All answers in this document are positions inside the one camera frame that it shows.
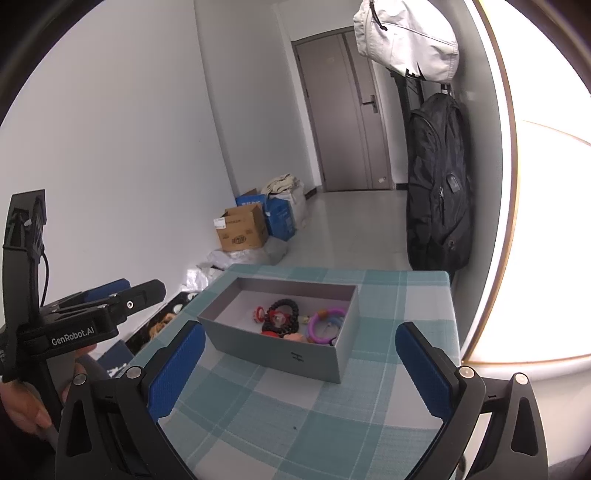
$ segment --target baseboard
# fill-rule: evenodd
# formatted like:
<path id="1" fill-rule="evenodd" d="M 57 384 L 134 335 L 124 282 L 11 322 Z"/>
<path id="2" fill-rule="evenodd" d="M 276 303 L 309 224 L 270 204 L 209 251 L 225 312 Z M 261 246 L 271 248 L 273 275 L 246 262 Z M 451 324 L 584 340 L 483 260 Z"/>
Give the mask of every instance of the baseboard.
<path id="1" fill-rule="evenodd" d="M 308 193 L 306 193 L 306 200 L 310 200 L 316 194 L 318 194 L 318 187 L 314 187 Z"/>

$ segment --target gray door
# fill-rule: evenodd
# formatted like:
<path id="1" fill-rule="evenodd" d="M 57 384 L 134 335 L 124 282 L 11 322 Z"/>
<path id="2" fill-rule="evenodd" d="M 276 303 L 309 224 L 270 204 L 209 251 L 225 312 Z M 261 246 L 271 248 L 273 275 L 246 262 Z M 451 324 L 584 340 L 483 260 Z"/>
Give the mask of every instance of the gray door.
<path id="1" fill-rule="evenodd" d="M 296 50 L 326 190 L 389 189 L 371 65 L 357 52 L 354 33 L 306 41 Z"/>

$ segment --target table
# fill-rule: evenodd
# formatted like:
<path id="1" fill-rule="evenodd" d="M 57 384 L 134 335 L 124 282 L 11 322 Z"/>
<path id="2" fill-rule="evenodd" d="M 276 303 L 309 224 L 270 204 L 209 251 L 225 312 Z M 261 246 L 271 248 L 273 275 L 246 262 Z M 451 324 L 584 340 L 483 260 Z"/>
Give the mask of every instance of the table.
<path id="1" fill-rule="evenodd" d="M 340 385 L 221 353 L 208 341 L 170 416 L 172 445 L 199 480 L 404 479 L 437 433 L 394 347 L 416 323 L 459 365 L 443 272 L 342 271 L 234 265 L 134 359 L 144 366 L 237 276 L 357 284 L 359 332 Z"/>

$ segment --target gray box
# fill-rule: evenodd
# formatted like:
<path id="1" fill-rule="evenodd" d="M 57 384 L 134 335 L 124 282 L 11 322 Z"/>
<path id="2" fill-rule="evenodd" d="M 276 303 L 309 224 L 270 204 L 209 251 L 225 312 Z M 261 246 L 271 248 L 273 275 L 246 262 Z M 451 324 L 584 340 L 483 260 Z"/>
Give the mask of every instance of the gray box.
<path id="1" fill-rule="evenodd" d="M 267 309 L 284 298 L 298 304 L 300 315 L 330 308 L 347 311 L 335 346 L 261 335 L 261 324 L 253 321 L 253 311 L 258 306 Z M 359 327 L 359 296 L 354 285 L 238 277 L 198 318 L 222 352 L 264 367 L 341 383 Z M 300 333 L 305 334 L 306 327 L 300 325 Z"/>

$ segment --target purple ring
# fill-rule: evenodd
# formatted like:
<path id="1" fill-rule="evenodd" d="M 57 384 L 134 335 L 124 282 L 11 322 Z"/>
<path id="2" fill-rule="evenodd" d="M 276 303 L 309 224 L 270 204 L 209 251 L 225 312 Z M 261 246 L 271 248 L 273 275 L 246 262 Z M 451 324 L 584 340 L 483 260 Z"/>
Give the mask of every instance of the purple ring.
<path id="1" fill-rule="evenodd" d="M 326 315 L 327 319 L 330 316 L 345 318 L 345 316 L 347 315 L 347 312 L 343 309 L 328 309 L 322 311 L 322 313 L 324 312 L 328 314 Z M 333 338 L 320 338 L 314 334 L 314 327 L 316 326 L 316 323 L 320 321 L 319 313 L 320 312 L 315 313 L 310 319 L 310 323 L 308 324 L 308 338 L 310 338 L 310 340 L 312 340 L 314 343 L 318 343 L 319 345 L 328 345 L 333 340 Z"/>

